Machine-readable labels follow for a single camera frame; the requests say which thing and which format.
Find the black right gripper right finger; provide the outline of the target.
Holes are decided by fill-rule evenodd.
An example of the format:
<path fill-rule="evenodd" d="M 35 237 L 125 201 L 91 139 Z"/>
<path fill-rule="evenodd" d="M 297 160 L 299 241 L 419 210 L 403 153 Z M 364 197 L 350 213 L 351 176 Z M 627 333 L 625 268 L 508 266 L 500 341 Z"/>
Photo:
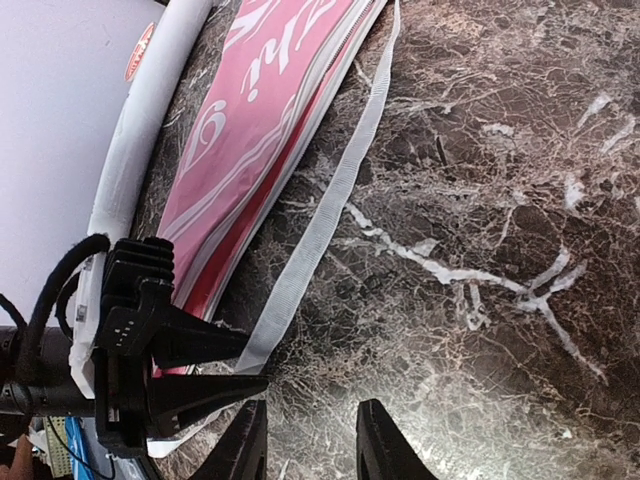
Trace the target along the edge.
<path fill-rule="evenodd" d="M 437 480 L 378 399 L 359 404 L 356 431 L 358 479 Z"/>

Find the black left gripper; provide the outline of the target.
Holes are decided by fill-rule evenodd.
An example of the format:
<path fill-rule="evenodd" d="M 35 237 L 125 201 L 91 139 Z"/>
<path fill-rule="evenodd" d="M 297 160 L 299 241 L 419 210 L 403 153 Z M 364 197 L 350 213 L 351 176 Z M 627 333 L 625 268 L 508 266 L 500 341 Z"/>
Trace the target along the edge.
<path fill-rule="evenodd" d="M 158 279 L 102 289 L 96 428 L 99 443 L 119 458 L 143 457 L 149 437 L 176 435 L 269 385 L 261 375 L 155 378 L 153 359 L 162 370 L 228 360 L 249 340 L 171 305 L 173 290 L 170 281 Z"/>

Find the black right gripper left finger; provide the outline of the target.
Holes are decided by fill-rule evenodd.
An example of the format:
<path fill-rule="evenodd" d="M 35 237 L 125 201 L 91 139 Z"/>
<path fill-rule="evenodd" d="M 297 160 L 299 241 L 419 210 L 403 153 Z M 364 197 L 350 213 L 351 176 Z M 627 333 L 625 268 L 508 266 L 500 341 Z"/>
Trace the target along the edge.
<path fill-rule="evenodd" d="M 267 430 L 266 401 L 246 401 L 190 480 L 266 479 Z"/>

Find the white shuttlecock tube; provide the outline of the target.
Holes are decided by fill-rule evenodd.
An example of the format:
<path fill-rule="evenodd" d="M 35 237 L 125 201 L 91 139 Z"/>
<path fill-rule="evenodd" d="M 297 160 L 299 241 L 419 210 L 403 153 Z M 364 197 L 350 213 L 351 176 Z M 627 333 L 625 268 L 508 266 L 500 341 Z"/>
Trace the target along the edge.
<path fill-rule="evenodd" d="M 129 235 L 148 162 L 182 70 L 213 8 L 211 1 L 171 1 L 154 27 L 117 121 L 102 169 L 87 233 L 112 243 Z M 81 270 L 69 354 L 71 377 L 87 399 L 95 398 L 91 360 L 99 327 L 106 255 Z"/>

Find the pink racket cover bag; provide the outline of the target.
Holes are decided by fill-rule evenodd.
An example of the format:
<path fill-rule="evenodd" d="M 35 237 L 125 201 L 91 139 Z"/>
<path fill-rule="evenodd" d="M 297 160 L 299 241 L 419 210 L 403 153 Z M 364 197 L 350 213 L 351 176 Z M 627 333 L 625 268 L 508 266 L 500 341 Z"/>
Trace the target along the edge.
<path fill-rule="evenodd" d="M 158 228 L 176 253 L 175 305 L 209 323 L 376 22 L 381 1 L 245 1 L 178 163 Z M 235 354 L 257 374 L 282 341 L 337 229 L 378 129 L 395 39 L 329 186 Z"/>

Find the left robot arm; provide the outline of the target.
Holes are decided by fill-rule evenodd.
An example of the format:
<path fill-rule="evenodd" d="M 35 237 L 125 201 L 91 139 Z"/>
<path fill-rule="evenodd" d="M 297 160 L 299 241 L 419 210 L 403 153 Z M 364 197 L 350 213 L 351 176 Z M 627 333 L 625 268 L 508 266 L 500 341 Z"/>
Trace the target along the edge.
<path fill-rule="evenodd" d="M 261 375 L 176 375 L 179 366 L 225 360 L 246 335 L 205 323 L 172 305 L 172 286 L 146 279 L 131 294 L 102 299 L 102 325 L 92 355 L 94 397 L 71 377 L 68 338 L 46 328 L 53 307 L 43 291 L 23 328 L 1 330 L 1 434 L 14 440 L 34 417 L 93 416 L 99 443 L 120 458 L 147 454 L 163 439 L 214 411 L 264 391 Z"/>

